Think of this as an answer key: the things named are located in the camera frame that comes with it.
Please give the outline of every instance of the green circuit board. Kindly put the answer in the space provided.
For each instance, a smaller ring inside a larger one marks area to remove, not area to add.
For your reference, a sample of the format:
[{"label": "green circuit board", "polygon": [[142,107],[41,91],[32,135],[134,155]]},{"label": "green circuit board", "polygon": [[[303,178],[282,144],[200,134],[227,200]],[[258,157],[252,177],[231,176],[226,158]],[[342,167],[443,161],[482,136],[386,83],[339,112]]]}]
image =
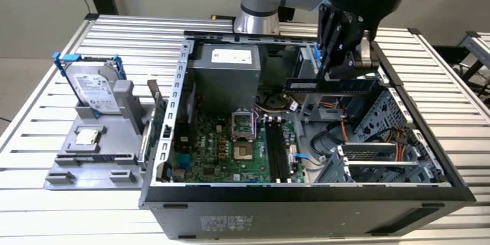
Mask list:
[{"label": "green circuit board", "polygon": [[[283,133],[294,134],[292,123],[283,124]],[[250,182],[270,183],[267,138],[264,123],[258,121],[252,143],[231,141],[231,118],[202,116],[196,123],[195,149],[191,153],[191,169],[186,182]],[[238,149],[250,146],[247,153]],[[292,182],[305,182],[303,171],[291,175]]]}]

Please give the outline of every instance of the blue drive bracket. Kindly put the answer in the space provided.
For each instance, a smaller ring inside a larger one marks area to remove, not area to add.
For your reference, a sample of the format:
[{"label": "blue drive bracket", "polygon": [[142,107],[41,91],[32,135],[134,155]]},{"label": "blue drive bracket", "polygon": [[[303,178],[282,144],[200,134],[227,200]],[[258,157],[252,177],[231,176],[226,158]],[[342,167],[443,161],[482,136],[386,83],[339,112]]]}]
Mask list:
[{"label": "blue drive bracket", "polygon": [[[84,103],[82,102],[82,99],[80,99],[80,97],[79,97],[79,95],[78,95],[78,93],[76,93],[75,87],[74,87],[74,85],[72,85],[72,83],[71,83],[71,81],[70,81],[70,79],[68,79],[68,77],[67,77],[67,72],[66,72],[66,70],[64,70],[64,67],[63,67],[62,62],[63,62],[63,61],[67,61],[67,62],[76,62],[76,61],[84,61],[84,60],[90,61],[90,60],[99,60],[99,59],[98,59],[98,58],[92,59],[92,58],[90,58],[90,57],[87,57],[87,58],[82,58],[82,55],[80,55],[80,54],[66,54],[62,58],[60,58],[60,56],[62,56],[60,52],[55,52],[55,53],[54,53],[54,63],[55,63],[55,66],[56,66],[56,68],[59,69],[62,76],[67,78],[68,85],[70,85],[70,87],[71,87],[71,89],[72,89],[72,91],[74,91],[74,93],[75,93],[75,96],[76,96],[76,98],[78,98],[78,102],[79,102],[80,106],[84,106]],[[123,67],[123,60],[122,60],[122,57],[119,57],[119,55],[116,54],[116,55],[114,55],[114,57],[111,58],[111,60],[112,60],[112,61],[115,62],[115,64],[116,64],[116,68],[118,68],[118,77],[119,77],[119,79],[120,79],[120,80],[127,80],[126,71],[124,71],[124,67]]]},{"label": "blue drive bracket", "polygon": [[122,57],[115,54],[112,60],[116,63],[119,79],[127,80]]},{"label": "blue drive bracket", "polygon": [[[70,85],[70,87],[71,87],[71,89],[72,89],[72,91],[74,91],[74,94],[75,94],[75,96],[76,96],[78,103],[80,104],[80,106],[84,106],[84,103],[82,102],[82,99],[80,99],[80,97],[79,97],[79,95],[78,95],[78,93],[76,93],[76,90],[75,90],[75,87],[74,87],[74,85],[72,85],[72,83],[71,83],[71,81],[70,81],[70,78],[67,77],[67,71],[64,71],[64,67],[63,67],[63,65],[62,65],[62,59],[60,59],[60,56],[62,56],[60,52],[55,52],[55,53],[54,53],[54,64],[55,64],[56,68],[59,69],[62,76],[63,76],[64,78],[67,78],[67,82],[68,82],[68,85]],[[79,61],[79,60],[82,59],[80,55],[64,55],[64,57],[66,57],[66,56],[68,56],[68,61]]]}]

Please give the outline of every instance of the floor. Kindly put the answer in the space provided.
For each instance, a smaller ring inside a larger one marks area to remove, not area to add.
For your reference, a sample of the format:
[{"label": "floor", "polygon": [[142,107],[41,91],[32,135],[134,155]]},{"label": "floor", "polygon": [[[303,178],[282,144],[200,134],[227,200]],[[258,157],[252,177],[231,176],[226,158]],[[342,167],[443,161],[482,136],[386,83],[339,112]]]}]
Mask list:
[{"label": "floor", "polygon": [[[48,59],[0,58],[0,117],[13,119],[51,65]],[[7,126],[0,119],[0,135]]]}]

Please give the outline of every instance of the white sticker on power supply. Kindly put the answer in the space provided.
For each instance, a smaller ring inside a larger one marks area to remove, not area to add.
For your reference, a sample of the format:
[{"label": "white sticker on power supply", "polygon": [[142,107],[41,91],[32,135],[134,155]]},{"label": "white sticker on power supply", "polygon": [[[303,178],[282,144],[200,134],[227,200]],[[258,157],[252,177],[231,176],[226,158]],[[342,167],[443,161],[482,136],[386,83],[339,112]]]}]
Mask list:
[{"label": "white sticker on power supply", "polygon": [[212,50],[211,62],[252,64],[252,51],[238,49],[215,49]]},{"label": "white sticker on power supply", "polygon": [[96,111],[100,113],[119,111],[108,81],[103,76],[78,73],[74,74],[74,78],[90,106]]},{"label": "white sticker on power supply", "polygon": [[298,109],[298,102],[295,100],[292,101],[292,103],[290,105],[290,109],[291,109],[291,111],[296,111],[296,109]]}]

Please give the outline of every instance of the gray plastic bracket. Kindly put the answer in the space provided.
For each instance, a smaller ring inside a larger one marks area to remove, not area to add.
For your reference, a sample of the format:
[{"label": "gray plastic bracket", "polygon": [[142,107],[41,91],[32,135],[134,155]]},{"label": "gray plastic bracket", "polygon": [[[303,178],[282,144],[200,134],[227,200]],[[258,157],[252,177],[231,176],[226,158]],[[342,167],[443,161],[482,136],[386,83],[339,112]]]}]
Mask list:
[{"label": "gray plastic bracket", "polygon": [[118,157],[114,159],[118,165],[138,165],[136,155],[131,154],[130,157]]},{"label": "gray plastic bracket", "polygon": [[67,185],[74,183],[75,176],[70,171],[49,173],[45,180],[54,185]]},{"label": "gray plastic bracket", "polygon": [[110,179],[114,183],[132,183],[136,181],[135,174],[130,169],[112,169]]}]

